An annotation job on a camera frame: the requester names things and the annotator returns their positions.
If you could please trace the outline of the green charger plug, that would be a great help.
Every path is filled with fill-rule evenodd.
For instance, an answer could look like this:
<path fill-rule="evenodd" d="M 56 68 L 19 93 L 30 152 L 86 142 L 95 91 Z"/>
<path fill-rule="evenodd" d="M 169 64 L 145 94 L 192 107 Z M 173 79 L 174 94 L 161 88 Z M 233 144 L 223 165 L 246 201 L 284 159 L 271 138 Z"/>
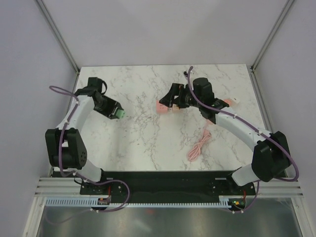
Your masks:
<path fill-rule="evenodd" d="M 116 117 L 117 117 L 117 119 L 123 118 L 124 115 L 125 115 L 125 111 L 124 111 L 124 110 L 118 109 L 118 110 L 116 111 Z"/>

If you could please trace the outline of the peach cube socket adapter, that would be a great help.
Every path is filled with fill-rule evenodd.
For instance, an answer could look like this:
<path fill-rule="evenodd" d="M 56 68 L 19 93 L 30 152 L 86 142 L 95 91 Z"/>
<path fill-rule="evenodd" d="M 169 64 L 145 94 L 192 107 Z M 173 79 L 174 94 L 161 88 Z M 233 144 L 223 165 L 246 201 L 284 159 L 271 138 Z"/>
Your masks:
<path fill-rule="evenodd" d="M 173 104 L 173 105 L 172 105 L 172 108 L 171 108 L 171 111 L 172 111 L 173 113 L 180 113 L 180 112 L 182 112 L 183 110 L 182 110 L 180 107 L 178 107 L 177 105 Z"/>

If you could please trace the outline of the pink cube socket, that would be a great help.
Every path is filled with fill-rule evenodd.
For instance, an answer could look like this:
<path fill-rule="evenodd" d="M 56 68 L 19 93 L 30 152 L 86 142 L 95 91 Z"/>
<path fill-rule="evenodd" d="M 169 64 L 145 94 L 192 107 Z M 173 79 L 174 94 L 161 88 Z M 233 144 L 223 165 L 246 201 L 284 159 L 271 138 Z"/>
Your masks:
<path fill-rule="evenodd" d="M 168 107 L 161 104 L 159 100 L 156 100 L 156 112 L 158 114 L 166 114 L 168 113 Z"/>

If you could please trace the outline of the pink power strip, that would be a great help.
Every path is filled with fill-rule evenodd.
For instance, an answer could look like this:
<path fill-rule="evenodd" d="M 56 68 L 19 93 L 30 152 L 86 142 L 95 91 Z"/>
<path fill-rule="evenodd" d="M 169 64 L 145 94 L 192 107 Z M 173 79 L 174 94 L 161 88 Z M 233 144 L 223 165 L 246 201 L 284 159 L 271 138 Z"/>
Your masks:
<path fill-rule="evenodd" d="M 234 106 L 234 104 L 235 104 L 232 99 L 224 99 L 223 101 L 224 101 L 225 103 L 227 103 L 227 104 L 229 105 L 229 107 L 232 107 L 232 106 Z M 207 120 L 207 124 L 213 125 L 214 122 L 208 119 L 208 120 Z"/>

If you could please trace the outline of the white wall charger plug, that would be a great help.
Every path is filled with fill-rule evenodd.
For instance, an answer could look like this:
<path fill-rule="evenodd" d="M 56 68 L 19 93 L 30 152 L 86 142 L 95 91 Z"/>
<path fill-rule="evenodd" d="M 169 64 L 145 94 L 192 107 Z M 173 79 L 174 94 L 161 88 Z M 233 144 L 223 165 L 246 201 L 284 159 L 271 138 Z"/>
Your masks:
<path fill-rule="evenodd" d="M 229 102 L 230 102 L 230 106 L 237 106 L 239 104 L 239 100 L 236 98 L 230 98 Z"/>

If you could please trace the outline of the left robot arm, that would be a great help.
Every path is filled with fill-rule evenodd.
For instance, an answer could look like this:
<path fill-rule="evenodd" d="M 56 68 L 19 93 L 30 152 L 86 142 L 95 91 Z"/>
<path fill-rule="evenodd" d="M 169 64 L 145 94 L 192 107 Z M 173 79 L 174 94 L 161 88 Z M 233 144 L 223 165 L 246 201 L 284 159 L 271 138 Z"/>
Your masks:
<path fill-rule="evenodd" d="M 50 165 L 58 167 L 62 177 L 77 176 L 90 182 L 97 194 L 104 194 L 108 190 L 108 181 L 102 178 L 103 170 L 88 159 L 80 132 L 91 112 L 98 112 L 108 119 L 121 119 L 124 109 L 118 101 L 105 95 L 107 84 L 97 77 L 90 77 L 87 86 L 76 92 L 52 85 L 49 88 L 73 99 L 65 118 L 45 133 Z"/>

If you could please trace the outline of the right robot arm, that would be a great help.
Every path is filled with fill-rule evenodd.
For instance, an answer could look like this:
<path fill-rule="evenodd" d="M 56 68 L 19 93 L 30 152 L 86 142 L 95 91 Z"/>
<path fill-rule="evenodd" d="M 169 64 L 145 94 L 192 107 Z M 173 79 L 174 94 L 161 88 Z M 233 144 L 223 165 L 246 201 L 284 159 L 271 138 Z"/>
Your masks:
<path fill-rule="evenodd" d="M 207 78 L 195 79 L 192 90 L 188 84 L 173 83 L 159 102 L 169 108 L 173 105 L 180 109 L 198 108 L 205 119 L 228 130 L 251 149 L 251 164 L 234 171 L 226 182 L 227 191 L 231 194 L 238 194 L 244 185 L 251 182 L 269 182 L 290 166 L 285 135 L 279 131 L 260 130 L 237 119 L 230 105 L 215 97 Z"/>

